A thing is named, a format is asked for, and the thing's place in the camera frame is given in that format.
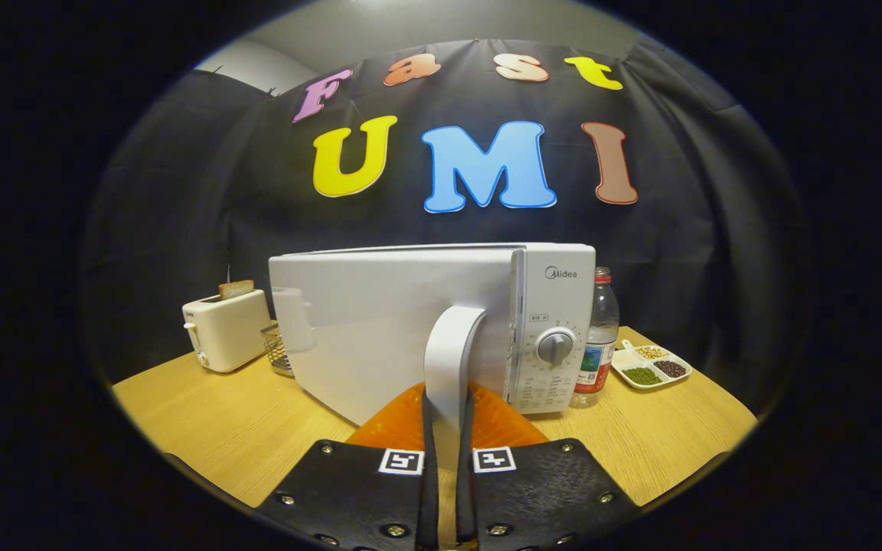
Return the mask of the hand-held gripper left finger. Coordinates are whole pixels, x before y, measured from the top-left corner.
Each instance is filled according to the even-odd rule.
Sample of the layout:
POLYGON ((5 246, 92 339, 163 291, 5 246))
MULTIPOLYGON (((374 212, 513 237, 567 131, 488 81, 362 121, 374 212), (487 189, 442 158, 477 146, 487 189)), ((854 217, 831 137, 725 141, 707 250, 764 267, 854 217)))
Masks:
POLYGON ((314 442, 256 515, 315 549, 438 549, 431 422, 426 387, 414 384, 345 442, 314 442))

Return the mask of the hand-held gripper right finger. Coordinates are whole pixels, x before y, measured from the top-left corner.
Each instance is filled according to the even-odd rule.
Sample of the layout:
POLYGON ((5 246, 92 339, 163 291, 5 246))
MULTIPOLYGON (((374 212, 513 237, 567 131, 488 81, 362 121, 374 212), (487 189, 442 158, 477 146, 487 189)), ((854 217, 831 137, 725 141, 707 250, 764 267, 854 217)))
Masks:
POLYGON ((456 472, 456 538, 473 550, 585 550, 641 513, 578 439, 552 440, 470 383, 456 472))

